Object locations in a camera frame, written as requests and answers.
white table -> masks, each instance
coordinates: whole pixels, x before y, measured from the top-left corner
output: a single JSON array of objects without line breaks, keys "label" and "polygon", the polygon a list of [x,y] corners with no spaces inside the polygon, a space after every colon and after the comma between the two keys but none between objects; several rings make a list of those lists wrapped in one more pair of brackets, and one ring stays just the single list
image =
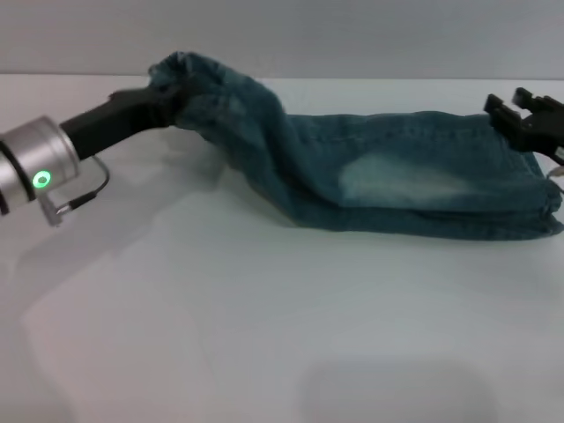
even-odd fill
[{"label": "white table", "polygon": [[[550,81],[266,82],[311,114],[564,98]],[[0,128],[144,83],[2,76]],[[180,130],[101,157],[111,183],[61,228],[37,204],[0,224],[1,422],[562,422],[564,237],[295,228]],[[99,181],[84,166],[74,189]]]}]

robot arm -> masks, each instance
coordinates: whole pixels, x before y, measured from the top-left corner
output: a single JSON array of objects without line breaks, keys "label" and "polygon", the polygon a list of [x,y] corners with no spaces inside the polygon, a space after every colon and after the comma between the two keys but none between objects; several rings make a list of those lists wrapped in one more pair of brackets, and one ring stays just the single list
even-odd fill
[{"label": "robot arm", "polygon": [[[120,91],[101,106],[60,125],[43,116],[3,134],[0,214],[38,199],[49,223],[60,224],[62,210],[50,202],[48,193],[78,176],[79,161],[143,130],[170,126],[188,95],[180,85]],[[92,191],[73,200],[70,208],[96,194]]]},{"label": "robot arm", "polygon": [[519,152],[539,152],[564,166],[564,105],[550,97],[533,97],[524,88],[518,88],[513,103],[529,110],[531,115],[521,116],[491,94],[484,110],[491,124]]}]

cable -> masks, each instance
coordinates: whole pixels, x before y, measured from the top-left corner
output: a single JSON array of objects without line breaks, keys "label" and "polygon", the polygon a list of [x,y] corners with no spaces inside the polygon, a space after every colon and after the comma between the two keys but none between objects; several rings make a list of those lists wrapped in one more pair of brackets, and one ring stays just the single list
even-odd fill
[{"label": "cable", "polygon": [[95,161],[96,164],[98,164],[98,166],[100,167],[100,169],[102,169],[102,171],[104,172],[104,178],[105,178],[104,182],[97,189],[93,191],[96,194],[100,194],[100,191],[105,189],[109,184],[109,179],[111,177],[111,174],[109,173],[109,168],[106,165],[106,163],[104,163],[101,159],[99,159],[98,156],[92,156],[92,160]]},{"label": "cable", "polygon": [[80,197],[73,198],[68,203],[63,204],[57,208],[56,214],[62,215],[68,212],[76,210],[78,207],[82,207],[86,203],[94,200],[100,194],[100,192],[107,187],[111,177],[110,171],[106,163],[104,163],[98,156],[92,156],[92,160],[98,165],[98,167],[104,173],[104,182],[96,189],[83,194]]}]

blue jeans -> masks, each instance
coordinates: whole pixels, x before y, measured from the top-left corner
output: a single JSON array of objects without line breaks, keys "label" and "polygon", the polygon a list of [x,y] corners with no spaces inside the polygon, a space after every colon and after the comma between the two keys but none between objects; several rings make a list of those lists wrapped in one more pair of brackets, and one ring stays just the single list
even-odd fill
[{"label": "blue jeans", "polygon": [[486,115],[288,115],[254,79],[196,54],[150,74],[189,87],[175,125],[226,151],[299,225],[467,240],[562,231],[558,187]]}]

